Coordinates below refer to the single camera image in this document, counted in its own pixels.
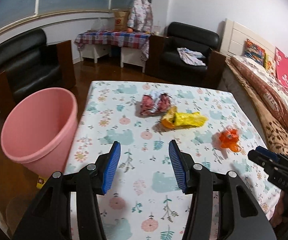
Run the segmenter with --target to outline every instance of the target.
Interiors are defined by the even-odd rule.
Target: human hand
[[[288,220],[288,218],[285,218],[282,216],[282,214],[284,213],[284,197],[285,197],[285,192],[281,191],[280,192],[280,197],[279,200],[275,206],[275,210],[274,210],[274,214],[270,220],[271,226],[273,228],[275,228],[276,226],[278,226],[281,222],[286,222]]]

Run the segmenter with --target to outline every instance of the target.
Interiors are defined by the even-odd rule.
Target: red pillow
[[[277,79],[284,87],[288,88],[288,57],[276,48],[275,61]]]

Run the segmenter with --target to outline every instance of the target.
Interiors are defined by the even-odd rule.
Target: plastic wrapper
[[[162,117],[161,123],[167,128],[173,129],[176,126],[192,126],[201,127],[208,120],[207,117],[200,114],[200,112],[195,113],[178,113],[177,107],[172,106],[167,113]]]
[[[222,148],[229,148],[232,152],[239,152],[241,150],[237,144],[239,141],[239,130],[232,126],[227,126],[220,132],[219,140]]]
[[[166,112],[172,105],[171,97],[164,91],[151,91],[143,95],[140,114],[143,116]]]

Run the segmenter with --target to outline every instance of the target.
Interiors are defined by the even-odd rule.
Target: black leather sofa
[[[219,82],[225,61],[225,57],[215,51],[219,43],[219,35],[215,32],[172,22],[167,37],[151,36],[145,73],[175,84],[216,88],[215,81]],[[206,66],[186,64],[180,59],[177,48],[202,53],[206,57],[202,60]]]
[[[47,45],[42,29],[0,44],[0,111],[7,115],[27,96],[49,87],[75,85],[71,41]]]

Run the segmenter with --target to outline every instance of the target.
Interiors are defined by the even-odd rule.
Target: leopard print blanket
[[[272,152],[283,153],[288,156],[288,132],[267,109],[259,94],[249,84],[249,82],[243,78],[241,73],[231,62],[231,59],[226,58],[225,63],[226,67],[231,69],[239,83],[244,87],[255,106],[255,110],[266,137],[267,148]]]

